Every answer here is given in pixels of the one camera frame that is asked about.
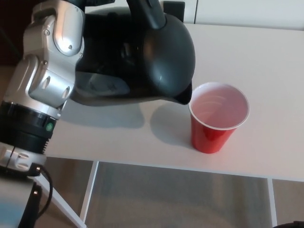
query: white wall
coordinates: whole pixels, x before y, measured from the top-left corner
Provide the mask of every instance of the white wall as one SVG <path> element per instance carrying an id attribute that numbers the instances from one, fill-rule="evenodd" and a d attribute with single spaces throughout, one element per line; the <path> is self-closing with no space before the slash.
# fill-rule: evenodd
<path id="1" fill-rule="evenodd" d="M 197 0 L 167 0 L 167 1 L 184 1 L 185 4 L 185 15 L 184 15 L 184 22 L 185 23 L 194 23 L 195 18 L 195 9 Z M 93 13 L 96 10 L 110 8 L 110 7 L 128 7 L 126 0 L 115 0 L 114 3 L 98 6 L 98 7 L 86 7 L 86 13 Z"/>
<path id="2" fill-rule="evenodd" d="M 196 23 L 304 30 L 304 0 L 198 0 Z"/>

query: red cup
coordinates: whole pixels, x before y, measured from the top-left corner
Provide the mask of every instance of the red cup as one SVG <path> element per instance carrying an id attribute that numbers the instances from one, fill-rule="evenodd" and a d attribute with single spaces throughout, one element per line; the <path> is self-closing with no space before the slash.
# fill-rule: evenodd
<path id="1" fill-rule="evenodd" d="M 189 103 L 191 141 L 203 153 L 218 152 L 249 116 L 249 102 L 235 87 L 209 82 L 197 87 Z"/>

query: black power cord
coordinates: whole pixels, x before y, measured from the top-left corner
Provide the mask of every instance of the black power cord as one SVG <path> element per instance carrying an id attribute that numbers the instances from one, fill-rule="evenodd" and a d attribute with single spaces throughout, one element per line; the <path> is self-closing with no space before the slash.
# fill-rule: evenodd
<path id="1" fill-rule="evenodd" d="M 45 173 L 46 178 L 49 182 L 49 194 L 48 194 L 48 198 L 47 198 L 47 201 L 46 201 L 44 207 L 38 213 L 37 219 L 40 218 L 47 211 L 49 205 L 51 204 L 52 197 L 53 197 L 53 181 L 52 181 L 51 175 L 49 174 L 49 172 L 47 171 L 47 169 L 44 166 L 41 166 L 41 170 Z"/>

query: white table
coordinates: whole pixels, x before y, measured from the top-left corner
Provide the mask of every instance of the white table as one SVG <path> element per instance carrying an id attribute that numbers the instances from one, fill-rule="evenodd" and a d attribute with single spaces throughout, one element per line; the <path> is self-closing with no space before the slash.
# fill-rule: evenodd
<path id="1" fill-rule="evenodd" d="M 196 49 L 194 87 L 220 81 L 240 88 L 250 102 L 249 119 L 210 155 L 190 145 L 187 106 L 153 101 L 86 107 L 69 101 L 46 154 L 95 161 L 82 220 L 99 161 L 267 178 L 274 226 L 272 179 L 304 181 L 304 32 L 187 28 Z M 66 213 L 74 222 L 79 219 Z"/>

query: screw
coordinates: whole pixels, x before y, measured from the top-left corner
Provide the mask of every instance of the screw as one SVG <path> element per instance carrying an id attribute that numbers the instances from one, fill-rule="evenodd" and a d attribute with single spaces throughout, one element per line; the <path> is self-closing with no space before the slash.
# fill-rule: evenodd
<path id="1" fill-rule="evenodd" d="M 49 31 L 46 29 L 44 30 L 44 35 L 48 36 L 49 35 Z"/>

